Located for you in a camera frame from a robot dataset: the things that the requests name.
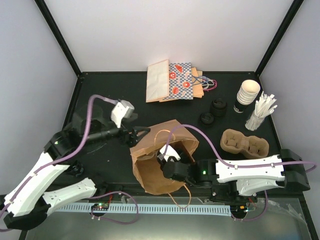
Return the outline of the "large brown paper bag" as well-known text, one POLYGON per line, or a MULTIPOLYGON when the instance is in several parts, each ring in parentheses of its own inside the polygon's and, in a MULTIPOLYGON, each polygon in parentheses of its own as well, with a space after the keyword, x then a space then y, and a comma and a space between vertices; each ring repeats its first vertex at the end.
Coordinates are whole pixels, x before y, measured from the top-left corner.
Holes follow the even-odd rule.
POLYGON ((194 163, 192 154, 198 146, 197 138, 176 119, 153 125, 150 132, 130 148, 133 175, 145 192, 151 195, 171 196, 184 187, 191 198, 191 191, 184 182, 164 177, 163 167, 171 148, 182 148, 182 152, 187 155, 186 162, 194 163))

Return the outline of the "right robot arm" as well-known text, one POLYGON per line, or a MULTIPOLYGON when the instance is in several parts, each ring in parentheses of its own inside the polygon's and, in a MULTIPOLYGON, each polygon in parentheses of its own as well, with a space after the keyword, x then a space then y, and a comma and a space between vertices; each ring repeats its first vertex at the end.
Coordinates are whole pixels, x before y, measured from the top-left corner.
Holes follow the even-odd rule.
POLYGON ((211 189, 213 193, 234 202, 257 192, 283 188, 292 192, 310 190, 307 171, 299 155, 289 149, 259 159, 203 159, 194 163, 186 155, 160 159, 163 176, 194 188, 211 189))

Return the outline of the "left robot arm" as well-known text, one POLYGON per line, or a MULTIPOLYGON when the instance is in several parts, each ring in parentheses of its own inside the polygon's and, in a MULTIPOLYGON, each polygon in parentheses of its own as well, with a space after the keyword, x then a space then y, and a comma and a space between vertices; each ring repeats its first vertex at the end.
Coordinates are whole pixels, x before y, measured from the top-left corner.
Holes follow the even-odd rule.
POLYGON ((85 120, 74 119, 56 133, 24 180, 11 193, 1 196, 1 211, 8 213, 3 219, 8 230, 31 230, 57 208, 91 197, 101 200, 107 195, 108 188, 103 179, 94 173, 84 173, 81 164, 73 157, 86 143, 110 138, 119 138, 128 147, 134 147, 151 130, 138 126, 127 128, 122 122, 137 118, 134 107, 124 100, 114 105, 110 121, 104 121, 92 116, 93 103, 90 102, 85 120), (47 188, 64 172, 83 178, 75 184, 48 192, 47 188))

